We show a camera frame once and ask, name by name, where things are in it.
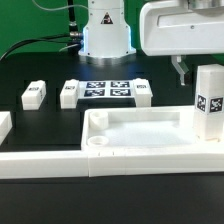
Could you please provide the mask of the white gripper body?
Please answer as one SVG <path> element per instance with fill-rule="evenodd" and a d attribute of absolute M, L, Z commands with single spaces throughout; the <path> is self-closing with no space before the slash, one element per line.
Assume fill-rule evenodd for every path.
<path fill-rule="evenodd" d="M 157 0 L 140 12 L 148 56 L 224 53 L 224 0 Z"/>

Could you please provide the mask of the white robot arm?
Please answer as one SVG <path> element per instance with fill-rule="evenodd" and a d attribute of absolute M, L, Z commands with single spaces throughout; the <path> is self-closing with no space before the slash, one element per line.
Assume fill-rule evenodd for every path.
<path fill-rule="evenodd" d="M 79 55 L 114 64 L 135 53 L 124 0 L 88 0 L 88 22 Z M 184 81 L 187 55 L 224 53 L 224 0 L 152 0 L 139 16 L 140 45 L 148 56 L 169 56 Z"/>

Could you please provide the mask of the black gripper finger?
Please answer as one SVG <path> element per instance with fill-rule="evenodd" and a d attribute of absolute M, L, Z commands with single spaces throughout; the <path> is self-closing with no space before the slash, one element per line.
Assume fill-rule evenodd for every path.
<path fill-rule="evenodd" d="M 182 86 L 186 86 L 190 82 L 190 71 L 185 63 L 185 56 L 173 55 L 171 62 L 178 74 L 180 75 L 180 83 Z"/>

